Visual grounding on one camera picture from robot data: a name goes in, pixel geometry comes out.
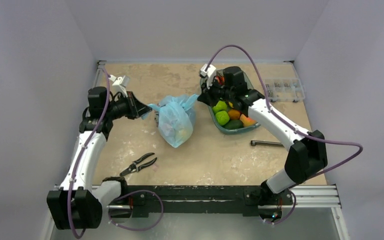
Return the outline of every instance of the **teal plastic tub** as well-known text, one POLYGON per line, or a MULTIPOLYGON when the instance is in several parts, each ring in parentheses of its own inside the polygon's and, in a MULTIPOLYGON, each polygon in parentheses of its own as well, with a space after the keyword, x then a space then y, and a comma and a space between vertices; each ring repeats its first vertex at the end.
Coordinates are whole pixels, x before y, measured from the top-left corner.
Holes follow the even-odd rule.
MULTIPOLYGON (((246 84, 248 84, 248 89, 254 89, 250 79, 248 78, 247 74, 244 72, 243 73, 243 76, 245 78, 245 82, 246 84)), ((199 81, 199 84, 203 84, 204 82, 204 79, 201 78, 201 80, 199 81)), ((258 128, 260 126, 260 124, 257 122, 256 124, 254 125, 251 125, 251 126, 247 126, 247 127, 243 127, 243 128, 239 128, 239 129, 226 129, 224 127, 222 127, 216 120, 216 115, 214 114, 213 112, 213 109, 208 106, 208 111, 209 111, 209 114, 211 115, 211 118, 212 118, 212 121, 214 123, 214 125, 218 128, 218 130, 220 130, 220 132, 222 132, 223 134, 226 134, 226 135, 233 135, 233 134, 243 134, 243 133, 247 133, 247 132, 250 132, 256 128, 258 128)))

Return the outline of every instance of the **beige work surface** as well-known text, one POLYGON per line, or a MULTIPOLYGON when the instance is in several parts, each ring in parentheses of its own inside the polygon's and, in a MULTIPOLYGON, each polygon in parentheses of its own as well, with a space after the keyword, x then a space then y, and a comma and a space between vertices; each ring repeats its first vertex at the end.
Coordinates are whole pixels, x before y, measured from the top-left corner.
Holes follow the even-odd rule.
MULTIPOLYGON (((235 64, 248 75, 253 86, 263 92, 252 65, 235 64)), ((143 103, 158 103, 166 95, 199 94, 198 71, 202 64, 107 64, 109 74, 130 77, 128 90, 143 103)), ((232 64, 217 64, 217 69, 232 64)), ((295 77, 291 64, 258 64, 263 78, 295 77)), ((280 112, 300 126, 310 129, 302 102, 275 102, 280 112)), ((288 152, 277 146, 250 146, 250 140, 278 142, 263 126, 238 135, 224 135, 214 125, 208 107, 196 102, 196 123, 192 136, 179 146, 170 146, 158 132, 154 113, 145 119, 115 120, 108 142, 99 158, 93 183, 118 176, 132 161, 153 152, 153 166, 127 175, 129 185, 259 185, 282 169, 288 152)), ((325 185, 323 175, 306 182, 325 185)))

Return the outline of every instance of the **blue plastic bag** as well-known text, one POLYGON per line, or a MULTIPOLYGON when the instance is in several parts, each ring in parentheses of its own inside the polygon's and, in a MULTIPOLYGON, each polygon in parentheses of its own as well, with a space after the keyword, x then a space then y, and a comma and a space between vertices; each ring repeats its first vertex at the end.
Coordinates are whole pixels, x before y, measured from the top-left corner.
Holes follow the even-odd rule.
POLYGON ((159 133, 174 148, 186 142, 194 131, 195 120, 197 119, 194 104, 197 98, 197 94, 166 96, 158 105, 149 104, 158 116, 156 120, 159 133))

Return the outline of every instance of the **metal tool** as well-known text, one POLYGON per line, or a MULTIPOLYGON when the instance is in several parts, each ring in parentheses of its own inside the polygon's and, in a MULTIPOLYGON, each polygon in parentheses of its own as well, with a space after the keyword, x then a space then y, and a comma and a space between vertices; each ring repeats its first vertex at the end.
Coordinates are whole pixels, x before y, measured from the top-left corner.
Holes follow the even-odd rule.
POLYGON ((120 177, 124 177, 128 174, 131 174, 131 173, 135 173, 135 172, 139 172, 140 170, 146 168, 146 167, 149 167, 151 166, 152 164, 154 164, 156 161, 157 161, 157 157, 152 159, 151 161, 147 162, 147 163, 144 163, 140 166, 138 166, 138 164, 140 164, 141 162, 143 162, 146 158, 148 158, 149 156, 152 156, 154 155, 155 153, 153 152, 149 152, 143 156, 141 156, 138 160, 135 160, 133 161, 132 164, 130 164, 130 166, 128 166, 128 168, 126 168, 126 170, 122 171, 120 173, 120 177))
POLYGON ((256 146, 256 145, 272 145, 272 146, 278 146, 278 147, 283 147, 283 144, 280 142, 275 142, 275 141, 258 141, 258 140, 251 140, 250 142, 251 146, 256 146))

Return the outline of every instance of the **dark green fruit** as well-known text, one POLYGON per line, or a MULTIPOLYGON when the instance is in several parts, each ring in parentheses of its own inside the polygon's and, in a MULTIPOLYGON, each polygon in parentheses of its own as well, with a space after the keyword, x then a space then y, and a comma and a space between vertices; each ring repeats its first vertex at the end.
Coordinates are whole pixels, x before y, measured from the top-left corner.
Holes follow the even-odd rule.
POLYGON ((241 129, 244 127, 244 123, 241 120, 230 120, 223 128, 228 130, 241 129))

